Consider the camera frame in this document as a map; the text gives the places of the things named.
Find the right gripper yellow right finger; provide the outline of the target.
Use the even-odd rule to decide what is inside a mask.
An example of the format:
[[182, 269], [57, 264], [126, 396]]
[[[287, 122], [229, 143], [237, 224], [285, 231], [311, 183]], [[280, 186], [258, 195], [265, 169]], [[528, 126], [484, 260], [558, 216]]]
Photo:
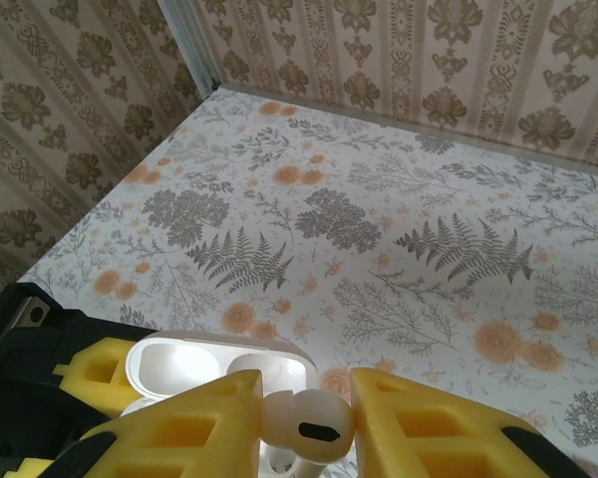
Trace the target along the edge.
[[362, 477], [584, 477], [537, 429], [502, 410], [373, 368], [351, 372]]

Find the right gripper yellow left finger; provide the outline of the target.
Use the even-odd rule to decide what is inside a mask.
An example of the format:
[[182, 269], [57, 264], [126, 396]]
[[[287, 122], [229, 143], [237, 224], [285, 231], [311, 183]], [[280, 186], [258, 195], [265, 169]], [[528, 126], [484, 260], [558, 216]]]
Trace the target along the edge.
[[261, 374], [229, 374], [103, 423], [54, 460], [56, 477], [255, 477]]

